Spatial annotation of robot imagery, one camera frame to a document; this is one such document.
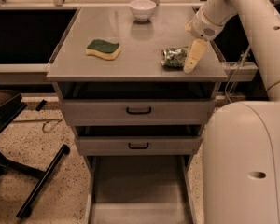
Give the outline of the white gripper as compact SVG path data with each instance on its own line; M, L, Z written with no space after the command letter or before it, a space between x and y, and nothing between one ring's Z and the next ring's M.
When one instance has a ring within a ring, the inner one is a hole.
M206 52L207 42L214 40L225 26L225 16L218 10L202 6L185 26L195 39L188 47L183 71L192 72Z

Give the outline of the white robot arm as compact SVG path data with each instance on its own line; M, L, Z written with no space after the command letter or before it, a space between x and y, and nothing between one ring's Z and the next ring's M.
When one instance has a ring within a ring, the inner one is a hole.
M207 0L186 28L195 40L186 60L202 57L204 30L220 32L237 15L268 101L222 106L203 140L204 224L280 224L280 14L269 0Z

